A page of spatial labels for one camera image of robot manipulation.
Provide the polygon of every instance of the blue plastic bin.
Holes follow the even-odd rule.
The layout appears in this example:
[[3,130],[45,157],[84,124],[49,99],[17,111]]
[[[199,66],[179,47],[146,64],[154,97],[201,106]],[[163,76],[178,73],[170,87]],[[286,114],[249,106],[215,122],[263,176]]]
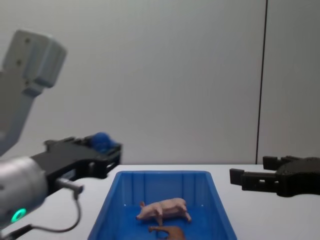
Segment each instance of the blue plastic bin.
[[121,171],[89,235],[89,240],[157,240],[163,232],[148,232],[154,220],[138,221],[139,203],[183,198],[192,217],[164,219],[164,226],[179,226],[187,240],[236,240],[211,174],[206,171]]

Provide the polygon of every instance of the cable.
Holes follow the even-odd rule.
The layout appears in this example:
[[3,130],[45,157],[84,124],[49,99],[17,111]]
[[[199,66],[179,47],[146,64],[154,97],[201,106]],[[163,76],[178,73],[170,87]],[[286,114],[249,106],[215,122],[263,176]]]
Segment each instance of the cable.
[[41,231],[46,231],[46,232],[50,232],[50,233],[65,233],[65,232],[69,232],[72,229],[74,229],[80,222],[81,220],[81,216],[82,216],[82,211],[81,211],[81,206],[78,200],[79,195],[78,194],[74,194],[73,195],[73,199],[76,205],[76,209],[77,209],[77,219],[75,221],[75,223],[68,228],[65,229],[52,229],[49,227],[44,227],[44,226],[37,226],[37,225],[32,225],[32,224],[28,224],[26,226],[23,226],[15,231],[12,231],[11,233],[9,233],[7,236],[4,237],[4,240],[16,240],[17,238],[21,237],[22,235],[28,233],[29,231],[33,230],[33,229],[37,229],[37,230],[41,230]]

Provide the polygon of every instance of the white table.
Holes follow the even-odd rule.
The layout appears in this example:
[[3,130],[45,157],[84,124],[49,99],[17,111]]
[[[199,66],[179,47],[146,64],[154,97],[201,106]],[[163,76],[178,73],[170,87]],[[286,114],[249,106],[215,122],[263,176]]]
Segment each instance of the white table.
[[[54,234],[32,230],[22,240],[85,240],[119,171],[199,170],[211,173],[225,211],[239,240],[317,240],[320,239],[320,196],[280,197],[275,193],[242,191],[231,185],[229,169],[263,171],[262,165],[120,165],[107,179],[80,179],[85,190],[80,196],[82,220],[72,231]],[[72,194],[60,190],[48,197],[38,210],[6,228],[3,233],[32,223],[51,228],[67,228],[76,220]]]

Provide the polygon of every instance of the blue ball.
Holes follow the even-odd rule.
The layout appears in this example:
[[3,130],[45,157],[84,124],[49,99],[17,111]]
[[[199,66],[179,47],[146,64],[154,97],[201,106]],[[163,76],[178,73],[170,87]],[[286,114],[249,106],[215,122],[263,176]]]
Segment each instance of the blue ball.
[[115,142],[105,132],[98,132],[90,140],[91,146],[99,153],[106,153],[115,146]]

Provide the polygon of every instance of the brown toy animal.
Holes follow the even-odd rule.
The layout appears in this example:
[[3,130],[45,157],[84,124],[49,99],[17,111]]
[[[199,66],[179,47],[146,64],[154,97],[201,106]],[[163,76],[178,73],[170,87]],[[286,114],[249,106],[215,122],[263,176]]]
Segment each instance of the brown toy animal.
[[135,218],[137,220],[148,220],[155,218],[157,223],[162,226],[163,218],[184,217],[191,222],[191,217],[187,212],[186,201],[182,198],[172,198],[158,201],[145,206],[140,202],[141,212]]
[[152,231],[165,232],[168,236],[167,240],[186,240],[185,234],[180,227],[177,226],[150,226],[149,233]]

